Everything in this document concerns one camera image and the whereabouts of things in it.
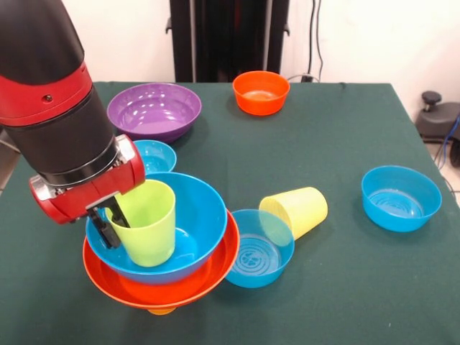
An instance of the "orange bowl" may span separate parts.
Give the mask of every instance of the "orange bowl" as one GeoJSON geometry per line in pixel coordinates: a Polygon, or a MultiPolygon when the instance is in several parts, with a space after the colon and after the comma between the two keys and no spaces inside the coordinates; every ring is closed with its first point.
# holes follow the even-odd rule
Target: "orange bowl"
{"type": "Polygon", "coordinates": [[[177,307],[192,303],[212,291],[229,273],[239,248],[236,222],[227,211],[225,234],[208,261],[192,275],[167,285],[148,285],[128,280],[103,263],[83,243],[83,264],[93,284],[110,298],[135,308],[165,315],[177,307]]]}
{"type": "Polygon", "coordinates": [[[279,111],[290,90],[281,75],[266,70],[253,70],[238,75],[233,81],[236,103],[251,115],[266,116],[279,111]]]}

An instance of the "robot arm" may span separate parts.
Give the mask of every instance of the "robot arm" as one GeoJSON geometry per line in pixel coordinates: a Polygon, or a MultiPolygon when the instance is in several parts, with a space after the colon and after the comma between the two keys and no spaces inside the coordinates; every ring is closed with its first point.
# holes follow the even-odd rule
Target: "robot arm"
{"type": "Polygon", "coordinates": [[[59,224],[89,215],[109,247],[119,239],[97,212],[142,183],[131,140],[115,137],[61,0],[0,0],[0,125],[37,176],[32,195],[59,224]]]}

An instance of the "cup rim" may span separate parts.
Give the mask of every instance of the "cup rim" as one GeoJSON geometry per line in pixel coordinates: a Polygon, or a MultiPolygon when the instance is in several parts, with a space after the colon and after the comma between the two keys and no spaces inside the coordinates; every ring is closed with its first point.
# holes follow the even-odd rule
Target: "cup rim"
{"type": "Polygon", "coordinates": [[[149,228],[149,227],[151,227],[151,226],[156,226],[156,225],[158,225],[161,221],[163,221],[165,218],[167,218],[168,216],[170,216],[172,212],[175,211],[175,193],[174,193],[173,189],[172,189],[167,183],[164,183],[164,182],[159,181],[159,180],[147,180],[147,179],[146,179],[143,183],[147,183],[147,181],[148,181],[149,184],[156,183],[156,184],[165,185],[166,188],[168,189],[168,191],[170,191],[170,192],[172,193],[172,207],[170,207],[170,210],[169,210],[163,217],[161,217],[160,219],[158,219],[156,222],[154,222],[154,223],[152,223],[152,224],[149,224],[149,225],[146,225],[146,226],[137,226],[137,227],[135,227],[135,228],[131,228],[131,227],[128,228],[128,227],[125,227],[125,226],[121,226],[121,225],[115,224],[115,223],[111,220],[111,217],[109,217],[109,216],[107,215],[107,212],[106,212],[106,209],[107,209],[107,208],[104,208],[104,209],[103,209],[104,215],[106,216],[106,218],[107,218],[107,220],[109,221],[110,225],[112,225],[112,226],[116,225],[116,226],[118,226],[118,227],[120,227],[120,228],[123,228],[123,230],[126,229],[126,230],[128,230],[128,231],[141,231],[141,230],[145,230],[145,229],[147,229],[147,228],[149,228]]]}

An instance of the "plastic bowl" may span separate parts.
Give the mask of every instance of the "plastic bowl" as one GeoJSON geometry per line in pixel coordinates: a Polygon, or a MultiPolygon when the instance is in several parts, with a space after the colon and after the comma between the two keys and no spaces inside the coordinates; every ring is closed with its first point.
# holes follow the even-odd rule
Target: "plastic bowl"
{"type": "Polygon", "coordinates": [[[131,139],[173,142],[201,112],[200,98],[183,86],[146,83],[118,93],[107,107],[111,123],[131,139]]]}
{"type": "Polygon", "coordinates": [[[224,236],[226,208],[221,196],[198,178],[177,172],[156,172],[147,179],[162,181],[175,193],[175,250],[168,261],[154,267],[133,263],[123,245],[107,249],[89,220],[86,236],[94,253],[120,275],[147,284],[169,284],[191,275],[206,262],[224,236]]]}
{"type": "Polygon", "coordinates": [[[442,204],[438,186],[408,167],[376,167],[362,178],[362,203],[368,217],[386,230],[414,231],[442,204]]]}
{"type": "Polygon", "coordinates": [[[238,75],[233,82],[236,103],[251,115],[266,116],[279,111],[290,90],[281,75],[266,70],[254,70],[238,75]]]}
{"type": "Polygon", "coordinates": [[[233,212],[240,245],[235,265],[226,276],[243,288],[261,288],[274,282],[294,254],[294,236],[280,218],[259,210],[233,212]]]}
{"type": "Polygon", "coordinates": [[[180,282],[155,286],[129,281],[102,262],[91,250],[87,239],[83,244],[85,270],[94,285],[110,298],[134,308],[164,315],[174,308],[202,298],[231,269],[238,252],[239,234],[235,220],[230,213],[228,216],[224,237],[214,253],[199,270],[180,282]]]}
{"type": "Polygon", "coordinates": [[[171,146],[156,140],[134,142],[144,163],[145,175],[173,171],[178,157],[171,146]]]}

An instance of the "green cup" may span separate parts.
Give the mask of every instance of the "green cup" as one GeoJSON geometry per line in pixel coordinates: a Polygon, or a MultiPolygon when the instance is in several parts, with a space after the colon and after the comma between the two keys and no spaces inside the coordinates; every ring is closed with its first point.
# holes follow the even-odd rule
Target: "green cup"
{"type": "Polygon", "coordinates": [[[107,218],[131,260],[143,267],[168,260],[175,247],[175,194],[171,187],[160,181],[145,180],[115,198],[130,227],[115,224],[108,208],[107,218]]]}

